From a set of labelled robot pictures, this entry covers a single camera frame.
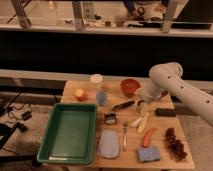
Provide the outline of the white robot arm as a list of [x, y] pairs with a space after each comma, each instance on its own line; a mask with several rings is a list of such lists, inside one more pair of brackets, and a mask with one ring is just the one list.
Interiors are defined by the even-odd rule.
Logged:
[[213, 95], [182, 80], [182, 75], [183, 68], [179, 63], [155, 65], [149, 70], [149, 80], [137, 93], [145, 103], [149, 103], [168, 91], [213, 127]]

